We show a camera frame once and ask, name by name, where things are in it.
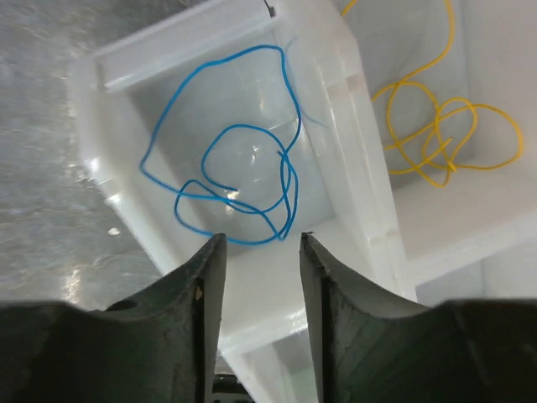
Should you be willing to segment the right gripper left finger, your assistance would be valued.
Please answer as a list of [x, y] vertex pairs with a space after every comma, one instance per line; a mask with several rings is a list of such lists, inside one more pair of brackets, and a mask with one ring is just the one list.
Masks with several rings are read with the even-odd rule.
[[4, 402], [208, 402], [227, 238], [103, 311], [62, 301], [1, 305]]

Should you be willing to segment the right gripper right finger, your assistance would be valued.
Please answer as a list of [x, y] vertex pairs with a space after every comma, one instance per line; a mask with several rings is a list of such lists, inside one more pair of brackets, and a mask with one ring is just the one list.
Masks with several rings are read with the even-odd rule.
[[319, 401], [535, 401], [535, 300], [422, 306], [347, 267], [310, 233], [300, 277]]

